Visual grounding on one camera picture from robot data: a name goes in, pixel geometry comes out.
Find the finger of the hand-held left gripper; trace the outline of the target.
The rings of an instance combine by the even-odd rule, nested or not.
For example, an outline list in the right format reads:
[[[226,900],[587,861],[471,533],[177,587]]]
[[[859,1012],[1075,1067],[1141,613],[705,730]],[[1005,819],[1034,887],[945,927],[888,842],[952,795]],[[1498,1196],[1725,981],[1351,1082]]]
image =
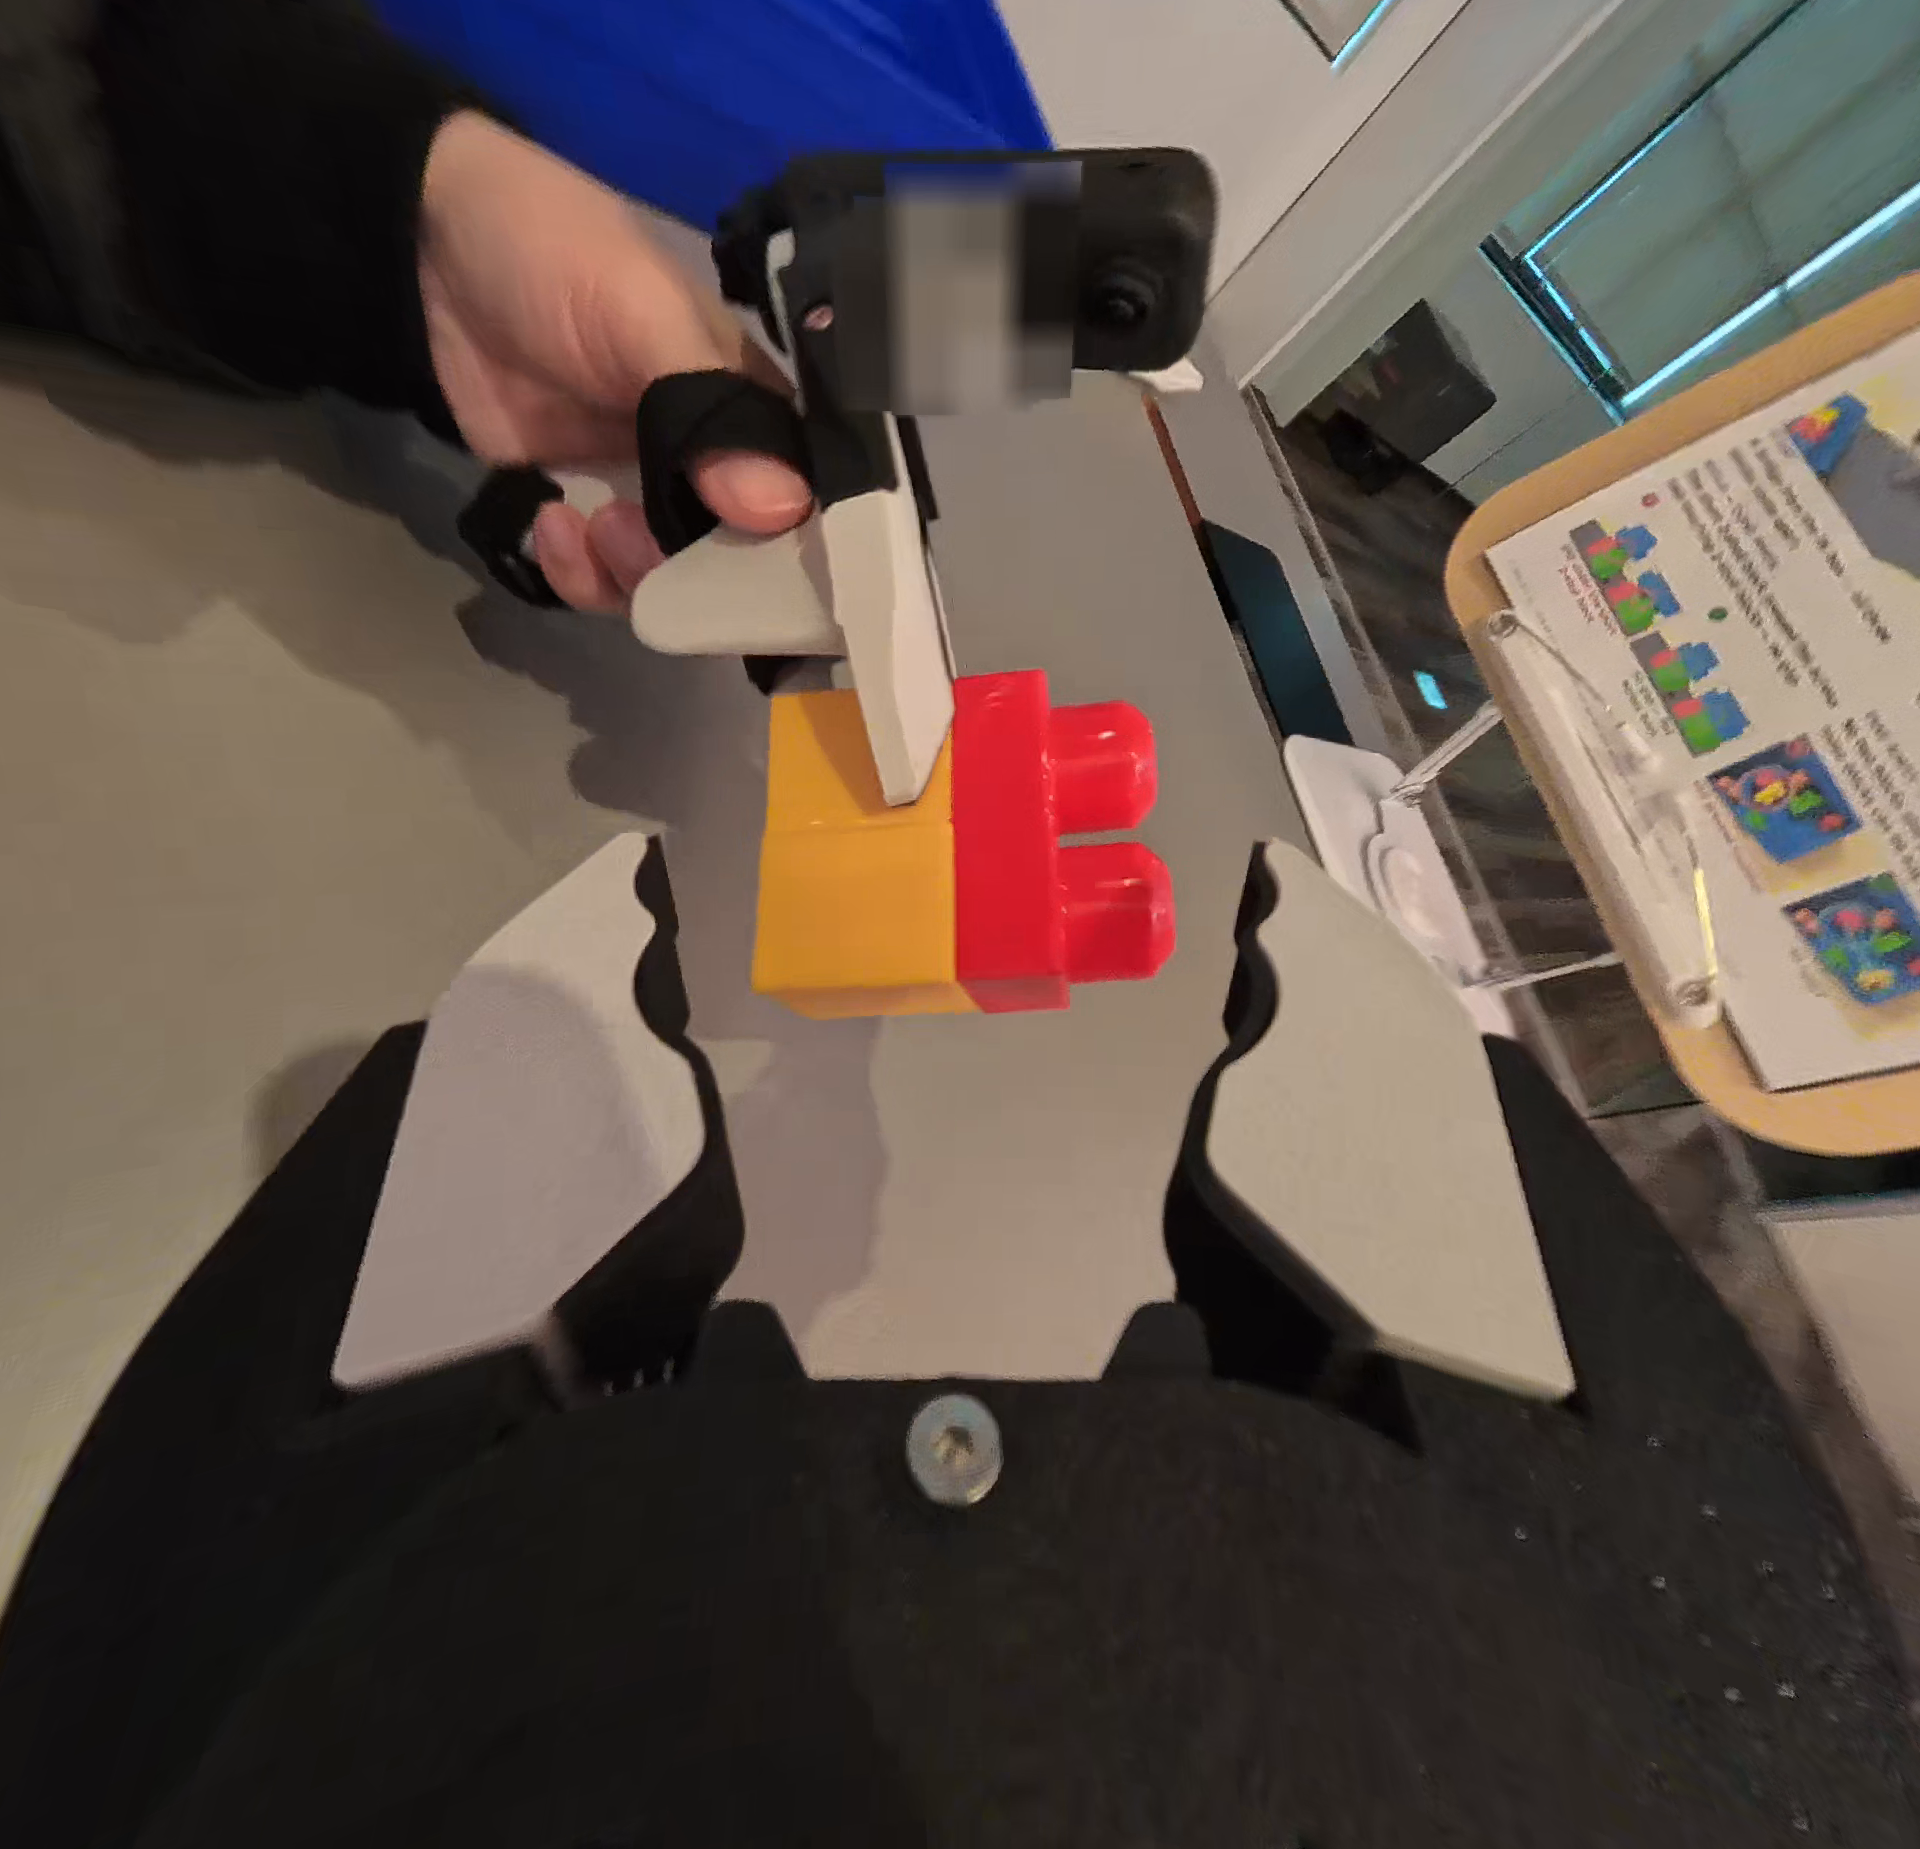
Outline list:
[[[648,572],[627,621],[660,656],[848,656],[819,516],[778,535],[709,531]]]
[[[953,719],[945,613],[912,488],[855,495],[819,516],[831,616],[888,808],[925,798]]]

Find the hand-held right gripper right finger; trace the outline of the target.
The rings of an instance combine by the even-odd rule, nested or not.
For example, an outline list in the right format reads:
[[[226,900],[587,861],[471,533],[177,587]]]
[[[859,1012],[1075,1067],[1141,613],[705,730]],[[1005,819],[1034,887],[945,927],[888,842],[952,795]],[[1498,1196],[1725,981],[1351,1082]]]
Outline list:
[[[1250,848],[1182,1186],[1336,1350],[1514,1399],[1576,1389],[1474,1020],[1309,854]]]

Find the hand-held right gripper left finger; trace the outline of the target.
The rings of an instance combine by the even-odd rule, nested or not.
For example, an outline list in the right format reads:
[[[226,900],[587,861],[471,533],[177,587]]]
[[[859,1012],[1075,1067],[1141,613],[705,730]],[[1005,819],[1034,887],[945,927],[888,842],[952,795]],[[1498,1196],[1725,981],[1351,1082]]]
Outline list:
[[[745,1215],[691,1038],[652,834],[595,852],[434,1004],[332,1381],[531,1354],[562,1389],[669,1378]]]

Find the yellow mega block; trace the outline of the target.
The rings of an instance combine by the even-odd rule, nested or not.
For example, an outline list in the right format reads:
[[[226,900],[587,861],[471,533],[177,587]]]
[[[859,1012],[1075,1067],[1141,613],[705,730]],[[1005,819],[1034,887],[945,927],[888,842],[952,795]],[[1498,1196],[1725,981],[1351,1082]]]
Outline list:
[[[750,989],[805,1020],[970,1015],[945,823],[767,831]]]
[[[942,745],[915,801],[888,804],[878,784],[860,706],[850,693],[772,694],[764,838],[948,830],[948,754],[952,745]]]

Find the red mega block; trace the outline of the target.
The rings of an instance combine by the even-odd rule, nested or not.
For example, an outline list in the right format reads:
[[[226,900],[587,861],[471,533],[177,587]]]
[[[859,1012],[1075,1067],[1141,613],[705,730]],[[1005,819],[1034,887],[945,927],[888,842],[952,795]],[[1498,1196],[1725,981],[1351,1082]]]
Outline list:
[[[1177,946],[1155,730],[1129,704],[1058,706],[1045,673],[953,687],[956,981],[984,1015],[1058,1012],[1090,982],[1143,982]]]

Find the blue storage bin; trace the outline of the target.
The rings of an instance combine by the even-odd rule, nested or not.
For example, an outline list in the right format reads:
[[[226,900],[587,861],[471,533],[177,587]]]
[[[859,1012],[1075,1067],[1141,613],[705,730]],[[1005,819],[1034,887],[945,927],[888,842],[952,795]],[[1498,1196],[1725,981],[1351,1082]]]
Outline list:
[[[709,232],[811,152],[1047,152],[994,0],[366,0],[552,155]]]

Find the person's left hand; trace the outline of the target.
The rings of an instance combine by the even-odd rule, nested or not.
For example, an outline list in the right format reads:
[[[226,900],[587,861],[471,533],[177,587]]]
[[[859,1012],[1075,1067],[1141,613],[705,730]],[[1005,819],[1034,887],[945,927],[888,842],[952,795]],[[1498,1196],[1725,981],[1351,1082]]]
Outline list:
[[[424,155],[416,267],[439,392],[488,466],[632,466],[637,403],[671,374],[787,392],[637,207],[477,110]]]

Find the dark tablet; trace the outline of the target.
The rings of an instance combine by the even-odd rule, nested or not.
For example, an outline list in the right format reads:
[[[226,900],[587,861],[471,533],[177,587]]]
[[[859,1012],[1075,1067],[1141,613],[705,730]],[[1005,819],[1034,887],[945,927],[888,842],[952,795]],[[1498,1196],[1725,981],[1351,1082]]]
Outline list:
[[[1200,516],[1193,539],[1276,742],[1388,754],[1385,717],[1336,616],[1313,533],[1284,520],[1273,535],[1247,535]]]

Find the instruction sheet board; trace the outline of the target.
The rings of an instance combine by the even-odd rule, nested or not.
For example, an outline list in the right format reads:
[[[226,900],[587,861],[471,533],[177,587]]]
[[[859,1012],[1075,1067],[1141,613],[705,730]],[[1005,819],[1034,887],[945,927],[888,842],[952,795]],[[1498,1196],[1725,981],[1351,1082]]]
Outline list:
[[[1916,1149],[1916,278],[1501,491],[1442,587],[1686,1090]]]

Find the glass window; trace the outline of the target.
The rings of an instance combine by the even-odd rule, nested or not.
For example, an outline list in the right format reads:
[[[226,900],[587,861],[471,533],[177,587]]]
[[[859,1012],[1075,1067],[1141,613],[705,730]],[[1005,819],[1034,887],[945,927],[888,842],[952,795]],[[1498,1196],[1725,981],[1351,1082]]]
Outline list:
[[[1916,270],[1916,0],[1466,0],[1213,302],[1287,425],[1422,304],[1469,501]]]

